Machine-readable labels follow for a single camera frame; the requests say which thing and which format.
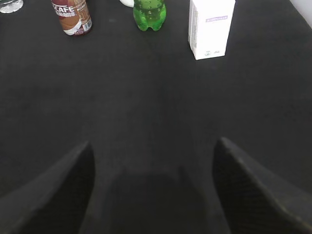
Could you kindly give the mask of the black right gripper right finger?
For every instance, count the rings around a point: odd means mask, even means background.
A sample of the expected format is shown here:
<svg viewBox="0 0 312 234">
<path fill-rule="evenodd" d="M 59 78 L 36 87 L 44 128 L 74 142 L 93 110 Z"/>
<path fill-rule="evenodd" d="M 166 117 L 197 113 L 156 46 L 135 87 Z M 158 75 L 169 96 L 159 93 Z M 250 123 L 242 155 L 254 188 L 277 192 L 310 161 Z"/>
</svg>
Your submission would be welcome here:
<svg viewBox="0 0 312 234">
<path fill-rule="evenodd" d="M 310 234 L 312 196 L 229 139 L 214 147 L 213 181 L 233 234 Z"/>
</svg>

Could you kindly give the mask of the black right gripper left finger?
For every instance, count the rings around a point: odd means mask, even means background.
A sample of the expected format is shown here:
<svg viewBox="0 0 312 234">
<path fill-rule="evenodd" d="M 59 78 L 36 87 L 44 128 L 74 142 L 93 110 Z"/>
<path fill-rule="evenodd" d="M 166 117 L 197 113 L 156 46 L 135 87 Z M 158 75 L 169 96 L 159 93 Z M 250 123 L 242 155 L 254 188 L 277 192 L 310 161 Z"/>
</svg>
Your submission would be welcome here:
<svg viewBox="0 0 312 234">
<path fill-rule="evenodd" d="M 91 144 L 83 143 L 0 199 L 2 234 L 77 234 L 95 183 Z"/>
</svg>

